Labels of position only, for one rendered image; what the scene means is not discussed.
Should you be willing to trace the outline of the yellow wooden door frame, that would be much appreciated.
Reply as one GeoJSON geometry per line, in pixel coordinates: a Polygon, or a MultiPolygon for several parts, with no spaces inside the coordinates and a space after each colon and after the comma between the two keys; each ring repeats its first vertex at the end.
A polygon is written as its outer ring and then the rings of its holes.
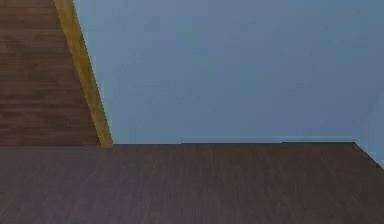
{"type": "Polygon", "coordinates": [[[53,0],[71,53],[88,109],[95,126],[99,145],[112,148],[113,139],[100,97],[84,35],[73,0],[53,0]]]}

